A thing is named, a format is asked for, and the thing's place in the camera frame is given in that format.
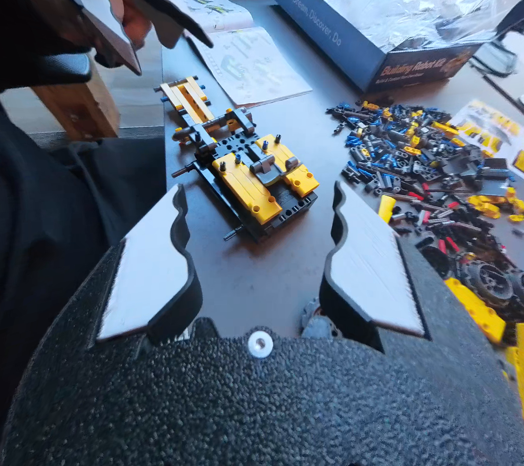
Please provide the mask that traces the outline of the person's left hand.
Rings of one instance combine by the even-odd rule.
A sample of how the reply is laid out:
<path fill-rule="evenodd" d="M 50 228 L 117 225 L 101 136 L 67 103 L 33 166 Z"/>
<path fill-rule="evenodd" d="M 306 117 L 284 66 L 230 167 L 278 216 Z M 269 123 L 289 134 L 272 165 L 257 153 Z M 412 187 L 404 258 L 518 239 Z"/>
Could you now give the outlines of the person's left hand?
<path fill-rule="evenodd" d="M 83 47 L 96 47 L 100 50 L 101 43 L 97 42 L 91 30 L 86 26 L 71 0 L 30 0 L 36 12 L 66 41 Z M 109 0 L 114 16 L 133 44 L 139 50 L 145 43 L 152 24 L 139 9 L 134 0 Z"/>

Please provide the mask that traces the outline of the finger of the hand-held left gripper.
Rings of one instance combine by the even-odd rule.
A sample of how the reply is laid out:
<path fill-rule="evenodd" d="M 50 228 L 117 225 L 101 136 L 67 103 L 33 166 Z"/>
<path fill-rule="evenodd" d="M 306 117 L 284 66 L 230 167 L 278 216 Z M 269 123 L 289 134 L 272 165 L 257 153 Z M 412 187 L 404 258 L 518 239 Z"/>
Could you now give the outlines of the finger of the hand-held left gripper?
<path fill-rule="evenodd" d="M 95 39 L 95 60 L 107 69 L 124 66 L 140 76 L 133 44 L 114 16 L 110 0 L 80 0 L 80 4 L 82 17 Z"/>
<path fill-rule="evenodd" d="M 173 49 L 184 31 L 189 32 L 208 48 L 214 43 L 193 19 L 187 8 L 178 4 L 179 0 L 134 0 L 137 8 L 152 23 L 159 42 L 167 49 Z"/>

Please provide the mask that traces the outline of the yellow black brick model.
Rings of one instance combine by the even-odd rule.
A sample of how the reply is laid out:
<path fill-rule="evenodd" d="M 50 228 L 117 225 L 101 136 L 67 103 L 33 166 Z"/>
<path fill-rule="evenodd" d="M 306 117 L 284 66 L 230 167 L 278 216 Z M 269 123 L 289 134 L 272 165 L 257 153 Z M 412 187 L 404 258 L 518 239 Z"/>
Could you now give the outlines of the yellow black brick model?
<path fill-rule="evenodd" d="M 172 141 L 192 146 L 194 160 L 173 172 L 174 180 L 195 171 L 254 241 L 262 241 L 317 199 L 319 182 L 278 135 L 260 136 L 245 107 L 213 115 L 197 76 L 154 88 L 181 126 Z"/>

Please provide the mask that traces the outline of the grey sprocket wheel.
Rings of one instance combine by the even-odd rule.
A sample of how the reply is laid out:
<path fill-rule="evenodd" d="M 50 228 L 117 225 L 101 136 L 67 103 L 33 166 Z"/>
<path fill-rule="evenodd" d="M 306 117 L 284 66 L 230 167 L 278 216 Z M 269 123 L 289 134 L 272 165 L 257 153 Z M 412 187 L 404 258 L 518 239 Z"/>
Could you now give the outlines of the grey sprocket wheel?
<path fill-rule="evenodd" d="M 328 340 L 343 339 L 343 334 L 322 310 L 318 297 L 310 300 L 302 311 L 301 337 Z"/>

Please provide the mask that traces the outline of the pile of yellow brick beams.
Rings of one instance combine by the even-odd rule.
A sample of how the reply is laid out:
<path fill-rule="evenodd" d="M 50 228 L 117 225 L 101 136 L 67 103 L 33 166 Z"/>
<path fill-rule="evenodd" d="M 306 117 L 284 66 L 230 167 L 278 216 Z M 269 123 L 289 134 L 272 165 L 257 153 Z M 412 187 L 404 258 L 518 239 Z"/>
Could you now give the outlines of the pile of yellow brick beams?
<path fill-rule="evenodd" d="M 458 279 L 448 278 L 444 283 L 460 301 L 485 338 L 491 344 L 502 347 L 506 322 Z M 516 325 L 516 344 L 509 346 L 505 355 L 514 369 L 515 381 L 520 394 L 523 395 L 523 323 Z"/>

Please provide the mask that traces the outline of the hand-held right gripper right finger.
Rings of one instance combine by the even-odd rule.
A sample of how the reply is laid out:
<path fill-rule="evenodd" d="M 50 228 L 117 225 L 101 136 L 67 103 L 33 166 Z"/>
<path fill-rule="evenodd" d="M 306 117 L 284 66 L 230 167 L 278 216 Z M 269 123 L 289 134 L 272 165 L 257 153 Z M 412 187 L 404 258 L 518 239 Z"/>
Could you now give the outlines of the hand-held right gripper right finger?
<path fill-rule="evenodd" d="M 383 351 L 381 332 L 426 338 L 398 235 L 345 182 L 336 181 L 320 307 L 344 338 Z"/>

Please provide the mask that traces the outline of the pile of small brick parts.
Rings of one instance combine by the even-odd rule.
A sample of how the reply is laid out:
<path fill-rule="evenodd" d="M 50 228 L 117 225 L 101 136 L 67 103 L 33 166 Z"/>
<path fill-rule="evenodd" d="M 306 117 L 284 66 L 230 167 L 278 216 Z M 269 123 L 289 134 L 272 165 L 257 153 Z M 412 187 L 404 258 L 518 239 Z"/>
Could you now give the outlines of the pile of small brick parts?
<path fill-rule="evenodd" d="M 438 247 L 452 265 L 481 260 L 502 272 L 510 258 L 502 235 L 523 247 L 523 198 L 506 159 L 487 157 L 449 124 L 452 115 L 420 105 L 369 101 L 326 109 L 347 131 L 349 159 L 341 176 L 369 196 L 396 199 L 389 222 L 400 236 L 417 235 L 419 249 Z"/>

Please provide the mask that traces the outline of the yellow curved panel piece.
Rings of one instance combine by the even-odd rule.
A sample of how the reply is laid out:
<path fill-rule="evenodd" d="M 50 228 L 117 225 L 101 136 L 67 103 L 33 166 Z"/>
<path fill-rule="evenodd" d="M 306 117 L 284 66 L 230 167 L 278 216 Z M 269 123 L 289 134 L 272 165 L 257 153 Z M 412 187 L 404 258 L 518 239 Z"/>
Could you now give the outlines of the yellow curved panel piece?
<path fill-rule="evenodd" d="M 395 206 L 396 199 L 394 197 L 386 194 L 381 196 L 377 214 L 386 224 L 389 224 L 394 213 Z"/>

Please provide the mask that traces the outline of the yellow black sticker sheet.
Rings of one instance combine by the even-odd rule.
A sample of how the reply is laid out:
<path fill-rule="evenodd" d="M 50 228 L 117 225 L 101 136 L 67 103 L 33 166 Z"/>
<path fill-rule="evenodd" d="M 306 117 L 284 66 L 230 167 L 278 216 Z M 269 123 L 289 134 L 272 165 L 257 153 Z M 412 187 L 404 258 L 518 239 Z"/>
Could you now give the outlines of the yellow black sticker sheet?
<path fill-rule="evenodd" d="M 449 124 L 458 130 L 462 141 L 480 147 L 487 157 L 506 159 L 509 168 L 523 178 L 523 120 L 472 100 Z"/>

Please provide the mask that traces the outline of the grey desk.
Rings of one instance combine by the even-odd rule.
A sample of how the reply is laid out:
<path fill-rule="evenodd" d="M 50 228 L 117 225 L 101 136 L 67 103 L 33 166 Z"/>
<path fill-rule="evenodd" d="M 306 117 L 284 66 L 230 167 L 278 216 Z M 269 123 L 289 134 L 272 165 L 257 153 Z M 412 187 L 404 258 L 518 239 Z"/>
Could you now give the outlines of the grey desk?
<path fill-rule="evenodd" d="M 165 103 L 167 185 L 184 185 L 192 254 L 203 292 L 200 316 L 210 317 L 226 337 L 266 326 L 296 337 L 304 305 L 318 294 L 324 262 L 333 247 L 333 190 L 349 158 L 345 129 L 333 135 L 338 120 L 325 112 L 340 102 L 354 106 L 361 95 L 333 62 L 274 0 L 230 0 L 246 8 L 263 27 L 312 92 L 252 109 L 260 135 L 281 134 L 283 143 L 313 172 L 320 186 L 311 209 L 260 243 L 241 232 L 229 209 L 194 170 L 172 174 L 194 160 L 194 148 L 172 139 L 175 113 Z"/>

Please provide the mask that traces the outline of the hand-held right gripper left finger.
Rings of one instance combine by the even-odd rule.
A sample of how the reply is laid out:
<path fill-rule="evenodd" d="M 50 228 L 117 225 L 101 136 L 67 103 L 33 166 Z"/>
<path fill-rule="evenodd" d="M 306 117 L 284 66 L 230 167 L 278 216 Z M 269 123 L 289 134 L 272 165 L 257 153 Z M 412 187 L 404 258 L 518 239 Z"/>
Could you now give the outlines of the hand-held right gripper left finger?
<path fill-rule="evenodd" d="M 186 192 L 175 184 L 122 239 L 97 342 L 142 333 L 160 344 L 187 334 L 203 296 L 186 215 Z"/>

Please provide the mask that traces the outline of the white instruction booklet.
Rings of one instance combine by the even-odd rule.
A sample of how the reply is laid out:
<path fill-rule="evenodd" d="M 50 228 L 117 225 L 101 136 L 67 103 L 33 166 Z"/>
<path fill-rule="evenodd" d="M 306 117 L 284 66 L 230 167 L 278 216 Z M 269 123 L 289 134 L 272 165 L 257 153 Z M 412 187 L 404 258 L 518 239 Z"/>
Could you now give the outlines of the white instruction booklet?
<path fill-rule="evenodd" d="M 310 93 L 269 33 L 230 0 L 177 0 L 213 42 L 209 48 L 185 30 L 209 71 L 236 107 L 253 107 Z"/>

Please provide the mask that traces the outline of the person's black trousers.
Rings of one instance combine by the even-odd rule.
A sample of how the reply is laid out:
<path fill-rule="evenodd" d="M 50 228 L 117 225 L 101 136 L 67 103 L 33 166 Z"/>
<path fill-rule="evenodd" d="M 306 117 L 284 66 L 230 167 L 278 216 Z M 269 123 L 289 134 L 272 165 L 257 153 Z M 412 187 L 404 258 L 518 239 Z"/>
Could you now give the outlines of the person's black trousers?
<path fill-rule="evenodd" d="M 160 136 L 40 148 L 1 107 L 1 427 L 40 340 L 166 192 Z"/>

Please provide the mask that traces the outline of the black tablet stand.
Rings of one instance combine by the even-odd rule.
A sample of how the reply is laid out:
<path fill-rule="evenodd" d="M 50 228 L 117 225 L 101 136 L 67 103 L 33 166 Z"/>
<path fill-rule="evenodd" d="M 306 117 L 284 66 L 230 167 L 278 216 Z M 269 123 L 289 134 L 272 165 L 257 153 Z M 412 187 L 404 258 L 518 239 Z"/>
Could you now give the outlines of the black tablet stand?
<path fill-rule="evenodd" d="M 501 21 L 495 39 L 473 55 L 470 65 L 523 114 L 523 0 Z"/>

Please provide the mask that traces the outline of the blue cardboard kit box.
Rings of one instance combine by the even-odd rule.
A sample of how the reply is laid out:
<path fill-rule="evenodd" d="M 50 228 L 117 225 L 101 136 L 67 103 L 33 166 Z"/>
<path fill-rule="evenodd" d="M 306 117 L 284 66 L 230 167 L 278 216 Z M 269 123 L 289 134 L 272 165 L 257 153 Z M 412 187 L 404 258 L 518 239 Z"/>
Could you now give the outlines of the blue cardboard kit box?
<path fill-rule="evenodd" d="M 362 93 L 370 94 L 455 76 L 484 43 L 385 53 L 324 0 L 275 0 Z"/>

